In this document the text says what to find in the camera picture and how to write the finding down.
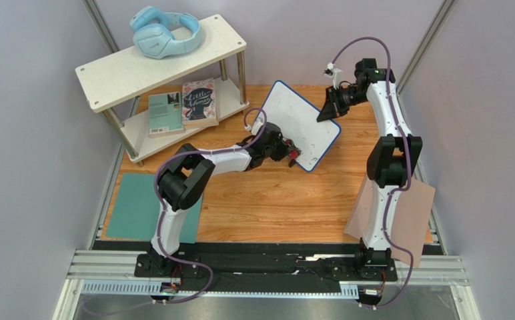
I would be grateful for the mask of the blue framed whiteboard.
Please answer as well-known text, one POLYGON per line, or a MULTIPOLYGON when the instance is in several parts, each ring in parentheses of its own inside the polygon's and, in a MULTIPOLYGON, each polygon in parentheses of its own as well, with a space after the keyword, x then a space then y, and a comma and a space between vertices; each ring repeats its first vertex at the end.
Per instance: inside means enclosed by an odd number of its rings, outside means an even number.
POLYGON ((318 166, 342 132, 333 120, 318 122, 319 109, 280 80, 272 85, 262 111, 255 116, 257 122, 267 121, 281 129, 283 137, 300 150, 296 163, 306 172, 318 166))

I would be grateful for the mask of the red heart eraser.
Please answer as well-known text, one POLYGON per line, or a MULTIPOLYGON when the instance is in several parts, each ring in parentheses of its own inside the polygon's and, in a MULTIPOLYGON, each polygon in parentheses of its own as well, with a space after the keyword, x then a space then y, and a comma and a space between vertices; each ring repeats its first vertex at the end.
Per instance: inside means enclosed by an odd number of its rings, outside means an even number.
POLYGON ((301 151, 295 146, 291 139, 286 139, 286 145, 288 146, 288 157, 292 160, 296 160, 301 151))

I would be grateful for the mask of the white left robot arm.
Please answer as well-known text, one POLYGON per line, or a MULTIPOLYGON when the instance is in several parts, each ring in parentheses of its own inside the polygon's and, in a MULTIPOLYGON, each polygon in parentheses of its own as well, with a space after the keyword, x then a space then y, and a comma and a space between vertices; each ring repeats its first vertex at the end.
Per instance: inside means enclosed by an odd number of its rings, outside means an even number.
POLYGON ((203 195, 209 180, 222 173, 244 172, 259 167, 264 160, 289 158, 294 165, 300 150, 270 122, 259 125, 257 133, 223 149, 197 149, 182 145, 177 153, 159 167, 153 187, 160 202, 159 217, 151 248, 149 264, 163 269, 179 249, 179 236, 187 211, 203 195))

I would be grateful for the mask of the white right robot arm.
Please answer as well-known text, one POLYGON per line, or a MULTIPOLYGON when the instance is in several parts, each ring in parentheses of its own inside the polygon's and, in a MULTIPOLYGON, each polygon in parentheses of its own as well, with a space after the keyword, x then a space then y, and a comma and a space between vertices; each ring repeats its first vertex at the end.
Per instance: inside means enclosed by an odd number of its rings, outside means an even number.
POLYGON ((376 117, 380 137, 366 165, 372 205, 355 261, 360 270, 386 270, 392 260, 390 235, 395 210, 402 192, 410 188, 423 141, 412 135, 401 114, 391 69, 380 69, 375 59, 365 58, 356 63, 353 83, 342 81, 341 70, 334 63, 328 63, 324 75, 333 84, 326 88, 319 122, 344 116, 350 107, 363 102, 370 103, 376 117))

